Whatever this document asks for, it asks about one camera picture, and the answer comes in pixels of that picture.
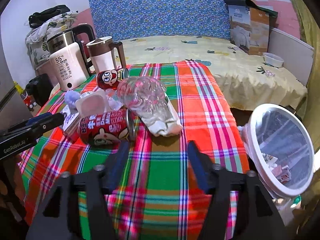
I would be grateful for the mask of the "purple milk carton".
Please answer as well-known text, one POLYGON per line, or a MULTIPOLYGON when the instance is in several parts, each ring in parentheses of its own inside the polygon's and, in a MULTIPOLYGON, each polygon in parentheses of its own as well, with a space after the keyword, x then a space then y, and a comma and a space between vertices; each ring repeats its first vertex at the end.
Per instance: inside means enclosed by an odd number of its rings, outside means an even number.
POLYGON ((62 109, 61 114, 64 116, 64 122, 60 126, 64 135, 71 137, 78 129, 80 115, 76 109, 70 108, 68 105, 62 109))

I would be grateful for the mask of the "pink white small carton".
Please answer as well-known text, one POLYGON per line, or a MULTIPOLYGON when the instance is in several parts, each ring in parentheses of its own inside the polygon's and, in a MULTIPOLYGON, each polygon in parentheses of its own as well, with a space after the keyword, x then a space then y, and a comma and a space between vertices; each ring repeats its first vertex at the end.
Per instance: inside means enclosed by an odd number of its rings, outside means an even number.
POLYGON ((276 165, 274 168, 272 168, 271 172, 282 184, 285 184, 291 180, 291 171, 287 165, 276 165))

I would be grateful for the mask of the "white yogurt cup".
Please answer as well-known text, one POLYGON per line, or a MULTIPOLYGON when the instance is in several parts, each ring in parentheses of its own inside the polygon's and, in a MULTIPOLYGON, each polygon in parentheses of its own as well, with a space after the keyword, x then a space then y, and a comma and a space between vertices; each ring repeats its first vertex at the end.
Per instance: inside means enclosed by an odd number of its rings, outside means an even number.
POLYGON ((107 96, 103 90, 85 92, 76 100, 75 105, 82 118, 90 115, 103 114, 111 110, 107 96))

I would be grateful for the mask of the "red drink can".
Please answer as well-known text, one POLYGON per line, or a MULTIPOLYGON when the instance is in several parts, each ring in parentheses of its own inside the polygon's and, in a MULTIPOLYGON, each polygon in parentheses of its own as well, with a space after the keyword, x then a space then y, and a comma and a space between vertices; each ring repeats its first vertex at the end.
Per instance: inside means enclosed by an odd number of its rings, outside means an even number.
POLYGON ((136 138, 133 114, 127 108, 82 118, 78 134, 83 143, 100 147, 136 138))

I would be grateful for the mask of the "red cartoon face can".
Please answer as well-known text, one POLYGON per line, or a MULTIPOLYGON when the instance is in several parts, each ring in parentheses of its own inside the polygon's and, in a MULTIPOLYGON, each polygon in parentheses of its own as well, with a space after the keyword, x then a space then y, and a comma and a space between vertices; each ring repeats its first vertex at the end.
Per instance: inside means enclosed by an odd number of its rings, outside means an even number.
POLYGON ((98 87, 103 90, 116 90, 118 85, 129 76, 127 68, 105 70, 97 74, 96 81, 98 87))

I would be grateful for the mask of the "clear crushed plastic bottle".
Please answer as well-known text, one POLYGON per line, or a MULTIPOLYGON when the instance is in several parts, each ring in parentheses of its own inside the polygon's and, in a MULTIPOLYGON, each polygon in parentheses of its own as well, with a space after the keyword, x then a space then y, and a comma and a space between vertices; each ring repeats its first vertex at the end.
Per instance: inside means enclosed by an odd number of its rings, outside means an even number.
POLYGON ((170 117, 166 87, 154 77, 129 77, 117 87, 121 103, 141 118, 165 121, 170 117))

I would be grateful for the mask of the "white paper bag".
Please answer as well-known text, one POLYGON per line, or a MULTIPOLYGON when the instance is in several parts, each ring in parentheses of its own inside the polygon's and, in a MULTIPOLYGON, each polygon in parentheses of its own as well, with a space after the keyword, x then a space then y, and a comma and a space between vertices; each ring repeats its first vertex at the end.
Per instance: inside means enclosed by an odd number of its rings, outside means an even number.
POLYGON ((153 111, 137 111, 149 132, 156 137, 170 137, 182 131, 182 124, 167 94, 165 104, 153 111))

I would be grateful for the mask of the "clear plastic cup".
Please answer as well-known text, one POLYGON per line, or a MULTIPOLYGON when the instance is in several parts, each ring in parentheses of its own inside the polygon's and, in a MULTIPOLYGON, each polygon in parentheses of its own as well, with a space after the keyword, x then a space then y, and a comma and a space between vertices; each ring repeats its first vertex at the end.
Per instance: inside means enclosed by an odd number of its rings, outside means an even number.
POLYGON ((112 111, 118 111, 123 107, 123 104, 117 96, 117 91, 113 89, 105 90, 108 105, 112 111))

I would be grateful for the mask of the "cream electric kettle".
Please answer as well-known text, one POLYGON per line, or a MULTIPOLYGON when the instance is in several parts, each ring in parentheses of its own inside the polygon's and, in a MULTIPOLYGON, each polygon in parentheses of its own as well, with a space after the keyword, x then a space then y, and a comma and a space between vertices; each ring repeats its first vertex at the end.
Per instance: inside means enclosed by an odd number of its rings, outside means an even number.
POLYGON ((47 41, 49 61, 63 91, 79 87, 90 77, 88 69, 92 62, 87 61, 82 43, 77 38, 80 34, 86 34, 90 41, 95 40, 91 25, 83 23, 57 33, 47 41))

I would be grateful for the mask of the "red plaid tablecloth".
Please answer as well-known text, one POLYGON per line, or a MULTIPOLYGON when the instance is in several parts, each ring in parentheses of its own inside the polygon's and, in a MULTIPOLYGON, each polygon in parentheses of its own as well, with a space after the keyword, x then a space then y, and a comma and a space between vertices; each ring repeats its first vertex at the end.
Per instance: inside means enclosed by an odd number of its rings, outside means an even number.
MULTIPOLYGON (((187 144, 230 171, 244 173, 248 160, 229 105, 209 69, 187 60, 131 64, 131 76, 161 81, 183 129, 172 137, 155 137, 135 119, 131 146, 119 188, 106 197, 120 239, 197 239, 210 198, 198 188, 188 163, 187 144)), ((22 153, 20 171, 26 190, 27 223, 61 172, 87 172, 115 153, 117 145, 92 148, 70 141, 56 128, 22 153)))

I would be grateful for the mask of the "pineapple print bedding pile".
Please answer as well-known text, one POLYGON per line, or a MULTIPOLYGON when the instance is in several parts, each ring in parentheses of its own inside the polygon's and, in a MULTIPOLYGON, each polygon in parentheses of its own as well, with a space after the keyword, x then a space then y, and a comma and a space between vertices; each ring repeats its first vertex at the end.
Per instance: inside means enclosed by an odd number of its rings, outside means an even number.
POLYGON ((52 17, 40 27, 30 31, 25 38, 27 54, 34 69, 49 60, 50 52, 47 40, 52 36, 71 28, 78 11, 64 12, 52 17))

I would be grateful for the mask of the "pink brown lidded mug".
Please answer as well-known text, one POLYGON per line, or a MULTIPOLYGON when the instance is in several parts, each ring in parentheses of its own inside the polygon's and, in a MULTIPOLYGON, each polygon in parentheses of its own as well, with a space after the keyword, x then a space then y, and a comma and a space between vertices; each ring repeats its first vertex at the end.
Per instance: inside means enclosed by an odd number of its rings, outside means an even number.
POLYGON ((126 68, 123 43, 120 41, 114 42, 112 36, 97 38, 88 42, 86 48, 97 74, 106 70, 126 68), (118 53, 120 67, 117 66, 114 50, 118 53))

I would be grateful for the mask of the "black clothing bundle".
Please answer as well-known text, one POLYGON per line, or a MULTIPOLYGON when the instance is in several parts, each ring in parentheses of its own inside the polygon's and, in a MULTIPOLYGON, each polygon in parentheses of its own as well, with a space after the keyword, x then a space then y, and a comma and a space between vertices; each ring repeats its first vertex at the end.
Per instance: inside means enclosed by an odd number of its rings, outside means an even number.
POLYGON ((29 27, 31 27, 31 29, 36 29, 54 16, 67 13, 69 11, 70 9, 66 5, 57 5, 42 12, 35 12, 28 18, 29 27))

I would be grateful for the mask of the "olive green curtain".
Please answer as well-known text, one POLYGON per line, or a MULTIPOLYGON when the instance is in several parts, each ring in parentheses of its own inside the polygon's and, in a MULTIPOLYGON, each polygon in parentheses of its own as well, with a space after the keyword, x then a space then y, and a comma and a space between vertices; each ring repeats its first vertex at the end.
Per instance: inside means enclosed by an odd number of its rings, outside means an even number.
POLYGON ((319 150, 319 9, 312 0, 289 0, 299 25, 300 41, 309 51, 295 52, 299 61, 297 79, 305 83, 307 94, 298 106, 315 150, 319 150))

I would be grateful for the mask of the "bedding product box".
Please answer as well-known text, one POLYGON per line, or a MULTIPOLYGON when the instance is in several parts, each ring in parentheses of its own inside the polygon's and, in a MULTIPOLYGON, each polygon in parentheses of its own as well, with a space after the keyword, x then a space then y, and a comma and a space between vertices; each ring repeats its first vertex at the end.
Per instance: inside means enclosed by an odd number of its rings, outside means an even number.
POLYGON ((278 13, 256 5, 252 0, 224 0, 230 23, 230 41, 249 55, 267 52, 270 28, 278 13))

